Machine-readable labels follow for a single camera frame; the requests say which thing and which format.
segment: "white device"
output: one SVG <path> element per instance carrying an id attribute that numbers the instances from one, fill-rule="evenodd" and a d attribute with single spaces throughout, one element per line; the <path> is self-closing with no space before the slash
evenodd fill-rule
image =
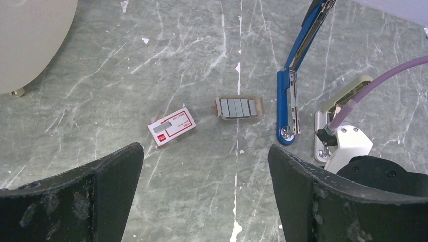
<path id="1" fill-rule="evenodd" d="M 77 0 L 0 1 L 0 94 L 24 87 L 46 68 L 70 29 L 76 7 Z"/>

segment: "white plastic bracket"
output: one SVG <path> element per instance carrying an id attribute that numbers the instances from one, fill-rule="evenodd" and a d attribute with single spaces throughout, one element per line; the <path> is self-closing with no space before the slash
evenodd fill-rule
<path id="1" fill-rule="evenodd" d="M 373 142 L 363 131 L 353 125 L 341 125 L 337 129 L 337 149 L 327 159 L 325 170 L 336 174 L 355 156 L 368 155 Z"/>

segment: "stapler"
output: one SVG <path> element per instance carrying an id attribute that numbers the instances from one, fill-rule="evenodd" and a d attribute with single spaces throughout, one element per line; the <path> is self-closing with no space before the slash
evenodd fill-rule
<path id="1" fill-rule="evenodd" d="M 277 72 L 277 127 L 276 135 L 282 145 L 291 145 L 300 134 L 297 105 L 297 70 L 300 67 L 321 24 L 336 0 L 313 0 L 302 23 L 284 69 Z"/>

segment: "cardboard tray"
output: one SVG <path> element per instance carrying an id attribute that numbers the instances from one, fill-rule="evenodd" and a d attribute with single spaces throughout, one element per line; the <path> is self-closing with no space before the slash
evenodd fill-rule
<path id="1" fill-rule="evenodd" d="M 255 105 L 257 108 L 257 117 L 235 117 L 235 118 L 225 118 L 222 115 L 222 107 L 220 106 L 220 99 L 242 99 L 246 98 L 249 100 L 255 100 Z M 250 118 L 260 118 L 265 113 L 266 110 L 264 109 L 264 102 L 262 97 L 257 97 L 255 95 L 223 95 L 220 97 L 215 98 L 216 102 L 216 109 L 217 109 L 217 116 L 223 120 L 237 120 L 237 119 L 250 119 Z"/>

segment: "marble floor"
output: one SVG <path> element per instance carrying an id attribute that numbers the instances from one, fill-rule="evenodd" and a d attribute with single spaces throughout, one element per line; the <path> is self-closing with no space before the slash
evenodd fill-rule
<path id="1" fill-rule="evenodd" d="M 120 0 L 79 0 L 64 44 L 26 95 L 0 96 L 1 188 L 137 141 L 146 158 L 123 241 L 284 241 L 267 165 L 277 143 L 276 71 L 310 3 L 129 0 L 123 11 Z M 357 75 L 427 54 L 422 26 L 337 1 L 300 67 L 302 134 L 286 149 L 313 162 L 323 101 Z M 350 117 L 373 140 L 372 155 L 421 173 L 427 73 L 395 76 Z M 214 98 L 238 93 L 262 96 L 265 116 L 218 119 Z M 158 149 L 146 126 L 183 105 L 196 129 Z"/>

